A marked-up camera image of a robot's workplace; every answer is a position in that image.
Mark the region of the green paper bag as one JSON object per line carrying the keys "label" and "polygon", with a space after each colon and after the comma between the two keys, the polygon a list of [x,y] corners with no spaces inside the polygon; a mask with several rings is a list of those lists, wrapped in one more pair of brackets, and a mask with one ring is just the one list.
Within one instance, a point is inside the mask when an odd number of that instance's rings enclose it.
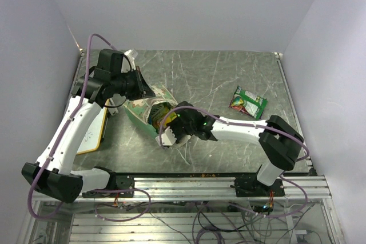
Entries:
{"label": "green paper bag", "polygon": [[[152,125],[148,124],[148,116],[152,106],[158,103],[168,102],[175,108],[177,107],[178,102],[171,92],[161,83],[151,86],[151,89],[156,94],[154,98],[129,101],[124,103],[124,109],[132,123],[150,138],[155,140],[155,137],[159,135],[159,130],[157,131]],[[186,144],[189,139],[190,136],[185,137],[183,143],[175,143],[172,147],[181,147]]]}

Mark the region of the yellow green snack packet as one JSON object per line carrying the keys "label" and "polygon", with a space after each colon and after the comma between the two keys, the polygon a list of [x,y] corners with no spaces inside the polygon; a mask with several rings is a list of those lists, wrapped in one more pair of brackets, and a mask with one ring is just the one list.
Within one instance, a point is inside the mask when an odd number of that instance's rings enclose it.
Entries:
{"label": "yellow green snack packet", "polygon": [[168,102],[153,105],[148,116],[148,124],[152,125],[158,131],[163,118],[173,108],[174,107]]}

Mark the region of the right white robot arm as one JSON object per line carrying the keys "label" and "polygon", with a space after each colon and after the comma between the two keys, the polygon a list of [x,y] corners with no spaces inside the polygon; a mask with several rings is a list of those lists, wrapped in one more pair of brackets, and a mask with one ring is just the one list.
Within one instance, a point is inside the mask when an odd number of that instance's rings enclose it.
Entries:
{"label": "right white robot arm", "polygon": [[181,102],[163,118],[158,134],[161,146],[173,146],[184,138],[195,136],[204,141],[243,141],[259,145],[267,161],[260,166],[253,191],[260,196],[271,191],[275,180],[285,171],[291,171],[304,150],[303,137],[278,115],[267,120],[243,121],[213,115]]}

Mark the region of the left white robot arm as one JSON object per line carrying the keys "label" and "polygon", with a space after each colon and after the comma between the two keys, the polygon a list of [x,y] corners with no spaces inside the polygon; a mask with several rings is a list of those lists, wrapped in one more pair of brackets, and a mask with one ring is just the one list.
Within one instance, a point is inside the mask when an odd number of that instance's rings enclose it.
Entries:
{"label": "left white robot arm", "polygon": [[76,153],[94,119],[114,95],[128,101],[152,98],[155,93],[134,64],[137,52],[103,49],[92,76],[79,77],[71,91],[67,111],[52,140],[35,163],[25,163],[22,175],[34,190],[64,203],[97,191],[104,197],[116,192],[116,174],[106,168],[84,172],[72,169]]}

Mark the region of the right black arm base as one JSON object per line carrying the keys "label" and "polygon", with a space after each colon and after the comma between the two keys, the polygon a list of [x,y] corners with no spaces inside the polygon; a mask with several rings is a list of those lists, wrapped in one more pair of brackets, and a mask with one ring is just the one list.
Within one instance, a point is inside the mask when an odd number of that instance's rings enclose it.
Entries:
{"label": "right black arm base", "polygon": [[254,173],[243,174],[236,177],[234,183],[230,185],[234,189],[237,197],[283,197],[285,195],[283,181],[276,179],[271,186],[266,186],[256,179]]}

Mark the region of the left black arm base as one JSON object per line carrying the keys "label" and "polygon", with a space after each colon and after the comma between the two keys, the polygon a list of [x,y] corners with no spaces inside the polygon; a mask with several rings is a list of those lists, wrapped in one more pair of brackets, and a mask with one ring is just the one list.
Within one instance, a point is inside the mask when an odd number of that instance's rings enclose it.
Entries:
{"label": "left black arm base", "polygon": [[122,198],[132,198],[133,192],[129,190],[134,189],[135,181],[130,175],[116,174],[109,180],[108,185],[101,192],[88,191],[82,193],[83,198],[109,198],[118,195]]}

